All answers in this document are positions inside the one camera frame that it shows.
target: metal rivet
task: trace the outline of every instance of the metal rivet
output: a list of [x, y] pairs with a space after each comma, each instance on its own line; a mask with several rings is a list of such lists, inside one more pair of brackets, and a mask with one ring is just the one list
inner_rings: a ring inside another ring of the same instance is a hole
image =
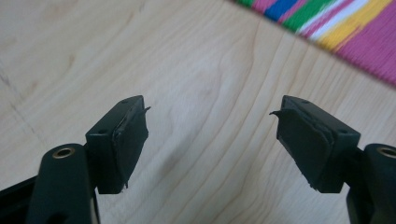
[[52, 157], [54, 159], [63, 159], [63, 158], [73, 155], [75, 153], [75, 151], [76, 150], [73, 149], [72, 147], [60, 148], [52, 154]]
[[379, 147], [377, 151], [386, 157], [396, 159], [396, 150], [393, 148]]

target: striped rug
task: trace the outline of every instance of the striped rug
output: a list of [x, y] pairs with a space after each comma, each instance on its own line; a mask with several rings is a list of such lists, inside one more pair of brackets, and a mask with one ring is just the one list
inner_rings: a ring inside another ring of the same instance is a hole
[[236, 0], [396, 86], [396, 0]]

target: pink stripe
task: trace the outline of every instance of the pink stripe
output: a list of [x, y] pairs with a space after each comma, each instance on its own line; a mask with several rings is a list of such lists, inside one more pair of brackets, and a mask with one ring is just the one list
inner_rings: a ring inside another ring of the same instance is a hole
[[320, 17], [317, 21], [312, 23], [306, 30], [303, 31], [302, 35], [306, 38], [311, 36], [316, 30], [322, 27], [326, 22], [332, 19], [332, 17], [336, 16], [342, 9], [351, 4], [354, 0], [344, 0], [340, 5], [332, 10], [326, 12], [322, 17]]
[[285, 14], [283, 14], [277, 22], [282, 23], [283, 21], [287, 20], [291, 15], [294, 14], [300, 7], [302, 7], [306, 3], [306, 0], [298, 0], [294, 6], [289, 9]]
[[396, 1], [353, 36], [337, 54], [396, 85]]
[[265, 9], [270, 7], [276, 0], [256, 0], [253, 3], [254, 10], [260, 12], [261, 14], [264, 13]]

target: wooden table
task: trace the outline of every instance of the wooden table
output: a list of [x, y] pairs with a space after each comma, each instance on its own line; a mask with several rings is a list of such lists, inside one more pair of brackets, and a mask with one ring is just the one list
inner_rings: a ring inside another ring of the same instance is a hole
[[103, 223], [348, 223], [276, 141], [283, 95], [396, 145], [396, 91], [225, 0], [2, 1], [0, 189], [142, 94], [149, 138]]

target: blue stripe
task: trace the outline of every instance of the blue stripe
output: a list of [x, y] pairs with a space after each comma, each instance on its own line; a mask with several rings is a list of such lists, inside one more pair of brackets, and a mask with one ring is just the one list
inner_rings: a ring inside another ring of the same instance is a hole
[[291, 9], [297, 0], [277, 0], [265, 10], [264, 15], [271, 20], [278, 21], [279, 18]]

